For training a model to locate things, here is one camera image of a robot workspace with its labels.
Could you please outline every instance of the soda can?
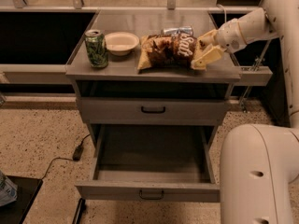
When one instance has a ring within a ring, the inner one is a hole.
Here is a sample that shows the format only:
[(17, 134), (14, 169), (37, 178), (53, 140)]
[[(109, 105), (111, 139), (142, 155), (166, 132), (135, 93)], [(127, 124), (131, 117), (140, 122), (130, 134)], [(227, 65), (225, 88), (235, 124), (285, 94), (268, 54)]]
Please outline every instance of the soda can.
[(85, 33), (85, 45), (92, 67), (104, 68), (108, 65), (108, 51), (104, 34), (100, 30)]
[(181, 33), (193, 35), (193, 28), (191, 26), (181, 26), (176, 28), (165, 28), (161, 31), (162, 35), (173, 35)]

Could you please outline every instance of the speckled floor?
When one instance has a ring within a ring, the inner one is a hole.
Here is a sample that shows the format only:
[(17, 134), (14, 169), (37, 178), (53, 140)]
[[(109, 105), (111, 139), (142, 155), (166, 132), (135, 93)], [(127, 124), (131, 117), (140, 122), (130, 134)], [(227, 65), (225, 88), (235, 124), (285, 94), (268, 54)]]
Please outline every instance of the speckled floor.
[[(217, 183), (221, 144), (225, 135), (243, 123), (270, 124), (258, 101), (248, 104), (243, 113), (232, 102), (223, 124), (217, 131), (210, 156)], [(88, 134), (73, 98), (6, 102), (0, 108), (0, 161), (6, 175), (42, 178), (52, 159), (72, 158), (75, 147)], [(94, 147), (90, 137), (84, 142), (78, 162), (56, 160), (25, 219), (25, 224), (72, 223), (80, 198), (74, 184), (89, 177)], [(290, 186), (294, 223), (299, 223), (299, 185)], [(87, 201), (80, 223), (126, 224), (217, 224), (221, 223), (218, 203), (163, 203)]]

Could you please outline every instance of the open drawer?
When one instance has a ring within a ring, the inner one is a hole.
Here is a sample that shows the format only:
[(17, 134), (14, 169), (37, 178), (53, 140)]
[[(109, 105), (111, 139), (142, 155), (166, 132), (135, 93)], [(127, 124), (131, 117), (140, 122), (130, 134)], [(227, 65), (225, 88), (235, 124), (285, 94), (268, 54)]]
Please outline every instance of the open drawer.
[(220, 201), (199, 126), (102, 125), (84, 199)]

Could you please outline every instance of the drawer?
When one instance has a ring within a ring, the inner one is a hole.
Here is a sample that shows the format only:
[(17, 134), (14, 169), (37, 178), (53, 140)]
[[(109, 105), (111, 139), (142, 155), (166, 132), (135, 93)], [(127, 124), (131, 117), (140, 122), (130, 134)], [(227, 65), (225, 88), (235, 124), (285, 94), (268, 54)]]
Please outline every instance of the drawer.
[(104, 124), (219, 125), (224, 101), (160, 99), (77, 99), (83, 122)]
[(84, 199), (215, 203), (206, 141), (198, 126), (102, 125)]

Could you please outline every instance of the brown snack bag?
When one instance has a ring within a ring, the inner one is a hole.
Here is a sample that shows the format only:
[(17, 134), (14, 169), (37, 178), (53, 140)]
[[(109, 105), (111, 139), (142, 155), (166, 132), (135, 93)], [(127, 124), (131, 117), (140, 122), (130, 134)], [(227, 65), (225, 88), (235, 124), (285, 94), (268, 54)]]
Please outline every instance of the brown snack bag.
[(190, 67), (197, 39), (189, 34), (146, 35), (140, 39), (137, 69), (180, 65)]

